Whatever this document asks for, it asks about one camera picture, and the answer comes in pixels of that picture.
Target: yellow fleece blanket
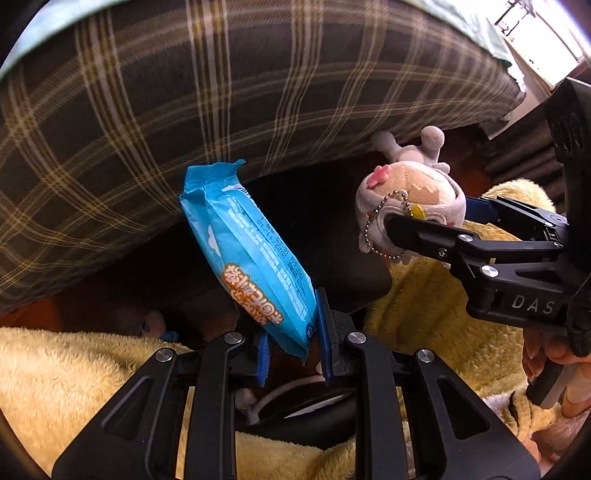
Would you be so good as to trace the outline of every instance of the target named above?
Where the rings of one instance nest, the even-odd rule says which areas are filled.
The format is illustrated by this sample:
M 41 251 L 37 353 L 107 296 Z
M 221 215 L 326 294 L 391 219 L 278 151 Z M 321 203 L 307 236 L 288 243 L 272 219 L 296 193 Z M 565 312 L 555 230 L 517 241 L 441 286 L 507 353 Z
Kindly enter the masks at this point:
M 509 182 L 489 194 L 553 208 L 543 190 L 527 181 Z M 492 226 L 466 222 L 465 228 L 482 238 L 510 237 Z M 391 271 L 392 291 L 371 309 L 369 333 L 399 351 L 436 351 L 481 397 L 488 397 L 522 441 L 554 421 L 555 410 L 542 411 L 524 397 L 518 329 L 471 319 L 461 285 L 439 262 L 416 259 Z M 2 328 L 0 408 L 33 459 L 50 473 L 83 426 L 165 345 L 147 338 Z M 186 423 L 178 478 L 183 477 Z M 237 433 L 236 457 L 240 480 L 344 480 L 354 470 L 355 442 L 322 451 Z

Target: ball chain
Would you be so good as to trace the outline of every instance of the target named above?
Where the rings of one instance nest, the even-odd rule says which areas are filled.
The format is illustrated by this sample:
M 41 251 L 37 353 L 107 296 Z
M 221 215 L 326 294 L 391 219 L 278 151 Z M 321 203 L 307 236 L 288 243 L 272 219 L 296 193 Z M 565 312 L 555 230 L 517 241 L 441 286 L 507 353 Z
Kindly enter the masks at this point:
M 376 248 L 374 248 L 374 246 L 372 245 L 371 240 L 369 239 L 369 226 L 371 224 L 371 222 L 376 219 L 378 217 L 378 213 L 380 212 L 380 210 L 384 207 L 384 205 L 386 204 L 386 202 L 393 196 L 400 196 L 402 197 L 402 201 L 404 202 L 404 206 L 407 209 L 408 215 L 410 217 L 413 216 L 413 213 L 411 211 L 410 208 L 410 203 L 408 201 L 408 193 L 406 190 L 394 190 L 393 192 L 388 193 L 383 199 L 382 201 L 379 203 L 379 205 L 375 208 L 375 210 L 373 211 L 373 213 L 371 214 L 371 216 L 368 216 L 368 221 L 365 224 L 365 229 L 363 229 L 363 235 L 365 236 L 365 242 L 367 243 L 370 251 L 372 251 L 375 254 L 380 255 L 381 257 L 387 258 L 390 261 L 398 261 L 402 258 L 402 256 L 406 253 L 406 250 L 402 250 L 398 255 L 387 255 L 387 254 L 383 254 L 381 251 L 377 250 Z

